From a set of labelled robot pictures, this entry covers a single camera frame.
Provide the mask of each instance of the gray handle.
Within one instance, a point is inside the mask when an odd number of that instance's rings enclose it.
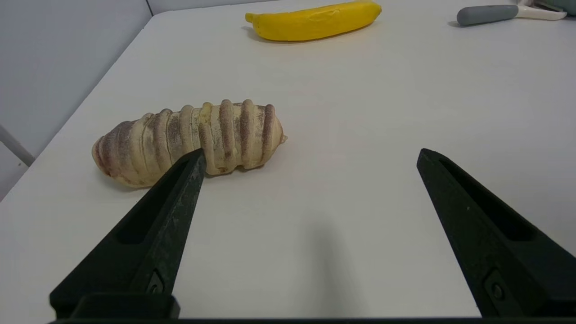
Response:
[[[468,26],[512,19],[517,14],[518,6],[514,5],[466,7],[458,12],[456,20],[461,26]]]

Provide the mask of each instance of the yellow banana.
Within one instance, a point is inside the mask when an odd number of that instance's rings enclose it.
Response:
[[[246,14],[254,31],[270,40],[303,41],[370,25],[382,12],[372,1],[354,1],[287,13]]]

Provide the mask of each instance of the table surface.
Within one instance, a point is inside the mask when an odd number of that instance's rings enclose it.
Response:
[[[152,18],[0,204],[0,322],[42,323],[50,291],[145,190],[92,144],[123,120],[204,101],[272,103],[288,141],[265,167],[206,179],[174,294],[183,317],[479,316],[416,170],[462,166],[576,253],[576,21],[469,28],[463,6],[380,1],[371,26],[259,39],[245,12]]]

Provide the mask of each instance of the toy bread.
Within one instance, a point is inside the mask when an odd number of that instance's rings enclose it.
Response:
[[[149,187],[184,154],[202,148],[206,173],[220,175],[238,166],[264,165],[286,141],[274,106],[251,100],[202,108],[186,105],[164,109],[132,122],[122,122],[92,147],[99,169],[130,187]]]

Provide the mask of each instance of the bread loaf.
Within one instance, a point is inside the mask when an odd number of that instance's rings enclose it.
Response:
[[[206,173],[220,175],[266,163],[286,140],[274,106],[222,101],[202,108],[164,109],[122,122],[92,147],[107,176],[130,187],[152,186],[184,154],[202,148]]]

